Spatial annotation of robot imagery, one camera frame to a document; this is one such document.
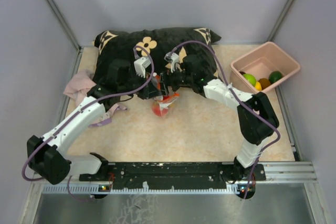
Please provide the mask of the light green toy fruit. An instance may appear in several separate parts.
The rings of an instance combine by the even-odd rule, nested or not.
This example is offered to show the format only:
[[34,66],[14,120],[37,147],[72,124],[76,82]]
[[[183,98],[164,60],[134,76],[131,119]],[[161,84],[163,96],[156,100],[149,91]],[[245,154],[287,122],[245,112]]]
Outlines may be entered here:
[[256,78],[252,74],[245,73],[243,77],[254,87],[257,83]]

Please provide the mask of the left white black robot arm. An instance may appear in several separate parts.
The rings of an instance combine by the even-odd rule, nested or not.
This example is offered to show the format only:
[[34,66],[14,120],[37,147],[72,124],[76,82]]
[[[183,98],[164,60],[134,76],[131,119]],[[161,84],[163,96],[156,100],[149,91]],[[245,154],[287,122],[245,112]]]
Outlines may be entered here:
[[26,168],[32,169],[52,185],[68,176],[90,174],[98,180],[108,177],[109,167],[97,154],[71,156],[67,152],[75,140],[95,120],[103,116],[121,96],[145,91],[154,75],[151,57],[141,57],[130,63],[116,61],[112,65],[112,88],[96,84],[83,101],[61,123],[41,137],[33,135],[27,141],[27,161],[22,177],[30,180]]

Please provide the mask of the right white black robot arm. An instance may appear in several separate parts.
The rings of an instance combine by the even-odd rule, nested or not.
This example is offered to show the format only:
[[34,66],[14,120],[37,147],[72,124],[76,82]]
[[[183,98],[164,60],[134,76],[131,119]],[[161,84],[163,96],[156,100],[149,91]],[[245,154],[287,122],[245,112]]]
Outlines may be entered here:
[[253,174],[255,161],[269,137],[279,127],[278,118],[266,94],[240,91],[214,76],[197,55],[183,60],[176,53],[164,57],[170,69],[161,74],[162,83],[173,91],[190,88],[196,94],[231,108],[238,115],[244,137],[241,149],[234,159],[232,179],[248,179]]

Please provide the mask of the red toy apple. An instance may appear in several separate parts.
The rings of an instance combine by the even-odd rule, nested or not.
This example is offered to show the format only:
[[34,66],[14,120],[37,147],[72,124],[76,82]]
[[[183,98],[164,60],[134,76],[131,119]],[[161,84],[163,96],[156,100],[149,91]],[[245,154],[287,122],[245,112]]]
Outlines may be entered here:
[[153,103],[151,106],[152,112],[159,117],[164,117],[169,112],[168,108],[162,108],[158,103]]

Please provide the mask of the yellow toy lemon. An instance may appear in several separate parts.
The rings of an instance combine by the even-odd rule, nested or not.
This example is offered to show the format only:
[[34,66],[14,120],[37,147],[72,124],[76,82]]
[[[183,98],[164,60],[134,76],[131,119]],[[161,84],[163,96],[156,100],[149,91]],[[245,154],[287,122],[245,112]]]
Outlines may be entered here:
[[263,90],[259,81],[256,82],[255,89],[258,90],[258,91],[262,91]]

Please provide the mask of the red yellow toy mango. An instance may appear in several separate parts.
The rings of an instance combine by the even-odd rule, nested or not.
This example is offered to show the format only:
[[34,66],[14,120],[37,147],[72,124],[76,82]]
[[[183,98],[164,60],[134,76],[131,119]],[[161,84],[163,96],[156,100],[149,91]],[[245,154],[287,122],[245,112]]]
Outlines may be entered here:
[[165,108],[168,108],[170,105],[172,105],[178,98],[180,97],[180,95],[178,93],[173,93],[171,95],[165,95],[163,97],[163,106]]

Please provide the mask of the clear zip bag orange zipper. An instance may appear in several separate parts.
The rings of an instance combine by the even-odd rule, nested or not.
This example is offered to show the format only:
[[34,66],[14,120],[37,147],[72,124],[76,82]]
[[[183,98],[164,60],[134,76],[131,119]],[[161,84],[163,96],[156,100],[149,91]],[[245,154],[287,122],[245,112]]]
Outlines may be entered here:
[[173,109],[173,104],[178,100],[180,95],[176,91],[173,91],[168,82],[164,80],[162,74],[159,76],[157,73],[154,73],[152,81],[159,94],[153,98],[151,110],[156,116],[165,117]]

